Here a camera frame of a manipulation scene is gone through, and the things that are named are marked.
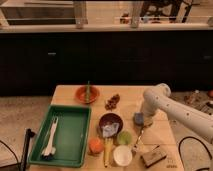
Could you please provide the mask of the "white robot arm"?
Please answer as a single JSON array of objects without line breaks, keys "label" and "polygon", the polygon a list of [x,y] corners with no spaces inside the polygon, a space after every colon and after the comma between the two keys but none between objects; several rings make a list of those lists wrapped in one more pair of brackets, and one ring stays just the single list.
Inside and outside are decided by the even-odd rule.
[{"label": "white robot arm", "polygon": [[213,116],[192,107],[183,105],[170,98],[171,90],[161,83],[146,88],[143,92],[141,112],[146,126],[153,124],[157,110],[161,110],[213,144]]}]

